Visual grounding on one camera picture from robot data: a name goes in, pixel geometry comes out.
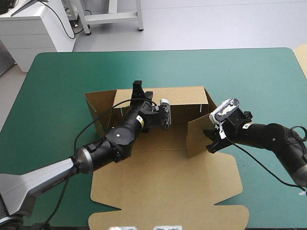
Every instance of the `table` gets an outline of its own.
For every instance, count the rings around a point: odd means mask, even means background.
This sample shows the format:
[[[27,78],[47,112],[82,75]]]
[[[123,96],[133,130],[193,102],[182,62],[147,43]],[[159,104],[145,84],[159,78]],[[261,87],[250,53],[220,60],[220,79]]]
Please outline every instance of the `table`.
[[[25,173],[73,154],[75,135],[91,121],[84,93],[144,87],[204,85],[214,101],[236,97],[254,122],[307,127],[307,81],[287,48],[45,53],[39,54],[0,133],[0,173]],[[94,127],[79,145],[95,139]],[[286,181],[273,153],[247,148]],[[244,191],[221,204],[249,208],[249,228],[307,226],[307,198],[268,175],[245,153],[229,147],[238,164]],[[87,226],[88,217],[112,210],[91,201],[91,175],[73,177],[53,226]],[[30,225],[53,210],[61,186],[41,196]]]
[[[75,39],[66,36],[50,9],[38,2],[11,17],[27,0],[17,2],[13,9],[0,15],[0,40],[23,72],[30,69],[39,53],[72,51]],[[47,4],[58,14],[67,33],[73,37],[61,0],[50,0]]]

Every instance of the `cardboard box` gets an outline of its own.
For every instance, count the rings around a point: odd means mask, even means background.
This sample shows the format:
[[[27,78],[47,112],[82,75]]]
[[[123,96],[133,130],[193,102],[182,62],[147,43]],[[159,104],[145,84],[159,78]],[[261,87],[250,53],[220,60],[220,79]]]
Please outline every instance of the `cardboard box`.
[[[212,129],[208,113],[216,105],[204,87],[144,89],[153,91],[153,101],[169,99],[172,126],[163,131],[152,128],[140,134],[132,156],[94,172],[91,198],[121,210],[94,213],[92,230],[114,226],[180,225],[184,230],[243,230],[248,222],[244,206],[216,206],[242,192],[233,156],[210,154],[210,140],[203,134]],[[132,90],[85,94],[93,119],[112,105],[131,98]],[[118,124],[129,103],[114,109],[96,122],[99,135]]]

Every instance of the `green table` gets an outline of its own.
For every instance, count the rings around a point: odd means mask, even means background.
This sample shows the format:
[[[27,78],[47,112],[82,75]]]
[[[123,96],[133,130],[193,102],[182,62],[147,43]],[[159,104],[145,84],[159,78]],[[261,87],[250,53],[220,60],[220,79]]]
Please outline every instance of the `green table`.
[[[73,154],[75,135],[91,121],[84,93],[144,87],[204,85],[214,101],[236,97],[254,122],[307,127],[307,81],[290,49],[233,49],[104,53],[46,53],[36,57],[0,133],[1,173],[25,173]],[[79,144],[96,138],[89,129]],[[273,153],[250,150],[273,172],[291,181]],[[268,175],[245,153],[229,147],[244,191],[222,204],[249,208],[248,227],[306,227],[307,198]],[[88,217],[112,210],[91,201],[91,175],[73,177],[54,226],[87,226]],[[30,225],[42,222],[61,186],[41,196]]]

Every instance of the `cabinet drawer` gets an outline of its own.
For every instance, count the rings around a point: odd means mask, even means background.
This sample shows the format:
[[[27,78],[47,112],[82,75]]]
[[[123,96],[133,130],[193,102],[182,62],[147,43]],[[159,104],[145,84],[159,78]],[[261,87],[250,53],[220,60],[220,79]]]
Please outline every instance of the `cabinet drawer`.
[[[37,48],[37,49],[9,49],[9,53],[15,59],[23,72],[28,72],[34,58],[37,54],[56,52],[55,48]]]
[[[41,35],[48,34],[42,20],[0,21],[0,35]]]
[[[0,40],[7,49],[54,48],[48,34],[0,35]]]

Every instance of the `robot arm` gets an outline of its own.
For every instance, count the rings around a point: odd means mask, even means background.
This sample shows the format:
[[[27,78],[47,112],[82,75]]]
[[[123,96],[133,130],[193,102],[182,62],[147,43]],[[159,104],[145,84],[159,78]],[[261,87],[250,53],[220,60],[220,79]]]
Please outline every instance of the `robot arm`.
[[[219,128],[204,130],[213,143],[207,146],[215,153],[233,143],[267,149],[275,153],[278,160],[287,170],[293,181],[307,187],[307,148],[303,139],[291,129],[279,124],[252,124],[251,112],[242,112],[239,101],[235,98],[224,101],[210,114],[210,120]]]
[[[24,175],[0,174],[0,230],[18,229],[23,224],[23,216],[31,216],[36,198],[69,176],[92,173],[111,162],[130,157],[141,132],[148,132],[152,127],[169,129],[168,100],[161,99],[160,106],[152,106],[152,98],[153,92],[144,92],[142,82],[135,81],[130,108],[120,125],[112,127],[104,138],[77,149],[76,158]]]

